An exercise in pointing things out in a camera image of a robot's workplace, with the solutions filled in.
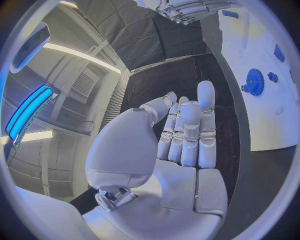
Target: robotic hand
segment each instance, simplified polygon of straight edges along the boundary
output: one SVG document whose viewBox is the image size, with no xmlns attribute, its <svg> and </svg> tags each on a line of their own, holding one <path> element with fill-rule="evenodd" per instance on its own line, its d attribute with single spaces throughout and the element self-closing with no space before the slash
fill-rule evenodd
<svg viewBox="0 0 300 240">
<path fill-rule="evenodd" d="M 143 185 L 154 171 L 158 142 L 152 126 L 165 117 L 176 103 L 169 92 L 117 116 L 95 139 L 87 155 L 85 175 L 99 190 L 98 204 L 113 211 L 136 196 L 130 188 Z"/>
<path fill-rule="evenodd" d="M 134 0 L 138 6 L 152 9 L 176 23 L 189 24 L 218 10 L 241 8 L 237 0 Z"/>
</svg>

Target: ceiling light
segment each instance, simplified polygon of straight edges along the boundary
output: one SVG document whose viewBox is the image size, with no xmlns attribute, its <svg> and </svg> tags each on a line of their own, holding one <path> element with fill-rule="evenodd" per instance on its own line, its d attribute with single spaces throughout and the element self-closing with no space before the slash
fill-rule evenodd
<svg viewBox="0 0 300 240">
<path fill-rule="evenodd" d="M 121 74 L 121 70 L 117 69 L 116 67 L 112 66 L 112 65 L 109 65 L 108 63 L 104 62 L 104 61 L 101 61 L 93 56 L 90 56 L 90 55 L 87 55 L 83 52 L 80 52 L 80 51 L 76 51 L 74 49 L 71 49 L 71 48 L 68 48 L 68 47 L 65 47 L 65 46 L 60 46 L 60 45 L 56 45 L 56 44 L 53 44 L 53 43 L 46 43 L 43 48 L 46 48 L 46 49 L 53 49 L 53 50 L 57 50 L 57 51 L 61 51 L 61 52 L 65 52 L 67 54 L 72 54 L 72 55 L 75 55 L 77 57 L 80 57 L 80 58 L 83 58 L 83 59 L 86 59 L 86 60 L 89 60 L 95 64 L 99 64 L 105 68 L 108 68 L 110 70 L 113 70 L 114 72 L 118 73 L 118 74 Z"/>
<path fill-rule="evenodd" d="M 26 133 L 22 139 L 22 142 L 50 139 L 50 138 L 53 138 L 52 131 L 39 131 L 39 132 Z M 7 139 L 8 136 L 0 137 L 0 145 L 5 145 Z"/>
<path fill-rule="evenodd" d="M 71 8 L 76 8 L 78 9 L 78 7 L 76 6 L 75 3 L 73 2 L 70 2 L 70 1 L 59 1 L 60 4 L 63 4 L 63 5 L 66 5 L 68 7 L 71 7 Z"/>
</svg>

